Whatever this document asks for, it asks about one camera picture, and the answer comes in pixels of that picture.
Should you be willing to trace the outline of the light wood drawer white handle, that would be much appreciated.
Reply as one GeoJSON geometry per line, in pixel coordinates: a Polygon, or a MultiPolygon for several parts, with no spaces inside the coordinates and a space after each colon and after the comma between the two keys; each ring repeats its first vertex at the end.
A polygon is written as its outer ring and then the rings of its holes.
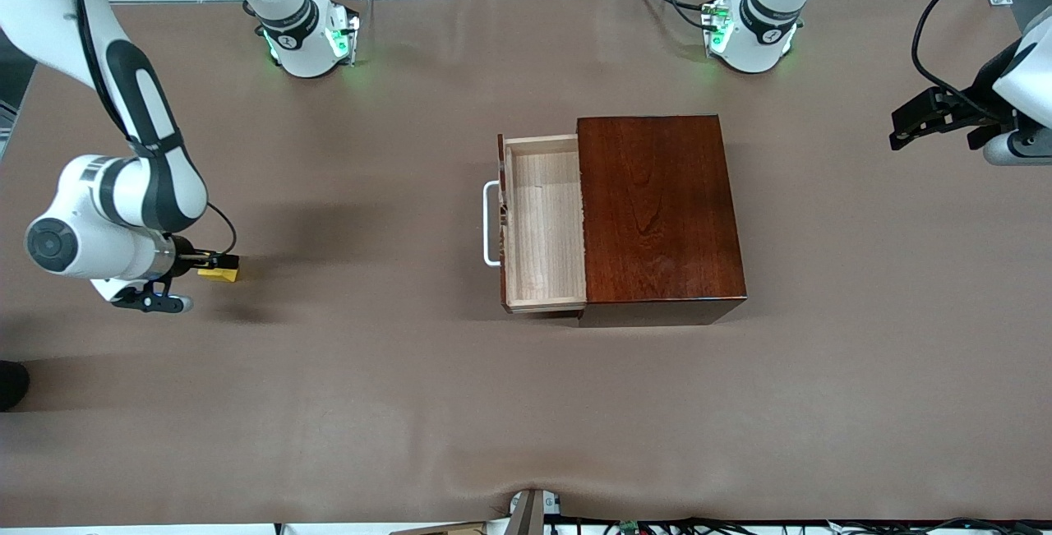
{"type": "Polygon", "coordinates": [[[497,136],[483,187],[483,260],[510,313],[581,311],[587,302],[576,135],[497,136]]]}

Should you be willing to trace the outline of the brown table cover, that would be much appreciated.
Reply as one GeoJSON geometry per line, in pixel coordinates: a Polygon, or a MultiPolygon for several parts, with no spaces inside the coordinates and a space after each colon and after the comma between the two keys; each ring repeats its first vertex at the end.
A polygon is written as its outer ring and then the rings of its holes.
{"type": "Polygon", "coordinates": [[[0,162],[0,524],[482,520],[518,489],[604,519],[1052,519],[1052,167],[962,133],[890,150],[929,0],[810,0],[771,73],[653,0],[376,0],[300,81],[240,3],[127,4],[234,284],[184,315],[39,270],[78,155],[127,148],[48,68],[0,162]],[[502,309],[481,189],[500,133],[717,114],[748,299],[703,328],[502,309]]]}

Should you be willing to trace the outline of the black round object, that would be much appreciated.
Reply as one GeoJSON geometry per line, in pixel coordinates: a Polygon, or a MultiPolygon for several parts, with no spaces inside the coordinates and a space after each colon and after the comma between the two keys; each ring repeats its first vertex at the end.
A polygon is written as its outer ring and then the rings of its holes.
{"type": "Polygon", "coordinates": [[[21,362],[0,361],[0,413],[21,403],[29,392],[31,374],[21,362]]]}

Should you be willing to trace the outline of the dark brown wooden cabinet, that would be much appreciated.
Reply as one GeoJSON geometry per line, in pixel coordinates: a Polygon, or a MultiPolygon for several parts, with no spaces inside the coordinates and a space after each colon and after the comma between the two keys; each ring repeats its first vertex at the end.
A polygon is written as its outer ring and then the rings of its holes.
{"type": "Polygon", "coordinates": [[[582,328],[710,325],[746,302],[717,115],[583,117],[576,136],[582,328]]]}

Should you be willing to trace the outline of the brown cardboard piece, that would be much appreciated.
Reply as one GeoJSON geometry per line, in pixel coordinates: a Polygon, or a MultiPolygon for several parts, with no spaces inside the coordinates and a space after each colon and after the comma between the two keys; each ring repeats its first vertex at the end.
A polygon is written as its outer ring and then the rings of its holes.
{"type": "Polygon", "coordinates": [[[447,523],[394,530],[390,535],[488,535],[488,531],[487,523],[447,523]]]}

